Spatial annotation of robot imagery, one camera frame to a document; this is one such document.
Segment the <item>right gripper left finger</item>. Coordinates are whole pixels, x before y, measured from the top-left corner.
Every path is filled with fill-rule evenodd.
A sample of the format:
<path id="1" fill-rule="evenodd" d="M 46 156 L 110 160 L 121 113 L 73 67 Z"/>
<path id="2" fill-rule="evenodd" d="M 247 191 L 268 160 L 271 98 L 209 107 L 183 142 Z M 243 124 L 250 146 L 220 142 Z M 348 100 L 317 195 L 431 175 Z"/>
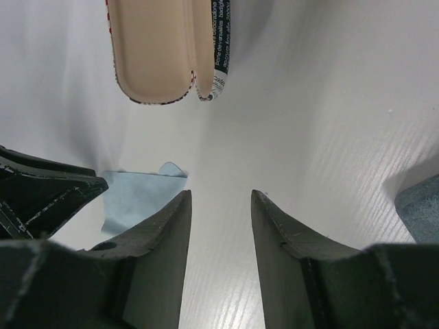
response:
<path id="1" fill-rule="evenodd" d="M 191 191 L 182 191 L 156 214 L 90 249 L 119 263 L 109 311 L 123 327 L 178 327 L 191 216 Z"/>

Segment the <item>blue glasses case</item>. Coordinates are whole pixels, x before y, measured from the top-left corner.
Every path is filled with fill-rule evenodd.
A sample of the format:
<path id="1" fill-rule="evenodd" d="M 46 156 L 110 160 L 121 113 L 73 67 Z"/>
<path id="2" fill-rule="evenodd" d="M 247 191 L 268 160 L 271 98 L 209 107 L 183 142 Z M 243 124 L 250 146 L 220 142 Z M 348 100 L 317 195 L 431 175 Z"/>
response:
<path id="1" fill-rule="evenodd" d="M 438 175 L 398 193 L 394 205 L 417 243 L 438 244 Z"/>

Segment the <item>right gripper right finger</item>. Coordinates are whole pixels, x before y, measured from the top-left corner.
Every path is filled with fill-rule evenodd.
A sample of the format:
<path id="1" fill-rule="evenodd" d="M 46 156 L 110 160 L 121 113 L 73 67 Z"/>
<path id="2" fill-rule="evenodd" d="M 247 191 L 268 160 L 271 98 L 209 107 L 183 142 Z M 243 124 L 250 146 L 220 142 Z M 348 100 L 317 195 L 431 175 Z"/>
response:
<path id="1" fill-rule="evenodd" d="M 328 328 L 318 263 L 357 249 L 309 228 L 258 190 L 251 193 L 251 220 L 266 328 Z"/>

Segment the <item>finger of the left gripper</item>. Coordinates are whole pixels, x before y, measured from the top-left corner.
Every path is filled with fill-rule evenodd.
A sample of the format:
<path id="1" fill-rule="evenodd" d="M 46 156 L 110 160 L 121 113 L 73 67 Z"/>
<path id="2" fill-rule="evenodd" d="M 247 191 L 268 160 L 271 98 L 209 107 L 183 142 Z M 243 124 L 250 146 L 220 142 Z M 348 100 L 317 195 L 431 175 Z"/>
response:
<path id="1" fill-rule="evenodd" d="M 92 169 L 1 147 L 1 239 L 53 236 L 108 190 Z"/>

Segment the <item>newspaper print pouch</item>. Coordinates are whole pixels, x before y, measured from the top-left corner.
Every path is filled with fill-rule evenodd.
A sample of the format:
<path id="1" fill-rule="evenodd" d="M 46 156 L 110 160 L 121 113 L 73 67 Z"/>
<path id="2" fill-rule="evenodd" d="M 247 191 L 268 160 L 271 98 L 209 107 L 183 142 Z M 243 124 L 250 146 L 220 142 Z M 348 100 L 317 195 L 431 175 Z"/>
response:
<path id="1" fill-rule="evenodd" d="M 230 60 L 227 0 L 107 1 L 115 77 L 132 101 L 166 105 L 194 88 L 202 101 L 221 94 Z"/>

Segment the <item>blue cleaning cloth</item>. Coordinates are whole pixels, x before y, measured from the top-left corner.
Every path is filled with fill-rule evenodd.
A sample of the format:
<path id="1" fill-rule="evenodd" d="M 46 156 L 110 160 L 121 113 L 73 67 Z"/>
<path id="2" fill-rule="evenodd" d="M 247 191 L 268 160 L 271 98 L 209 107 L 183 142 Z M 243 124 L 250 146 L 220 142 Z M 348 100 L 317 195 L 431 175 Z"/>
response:
<path id="1" fill-rule="evenodd" d="M 188 175 L 166 162 L 156 173 L 105 171 L 108 184 L 104 198 L 101 233 L 115 237 L 161 210 L 184 190 Z"/>

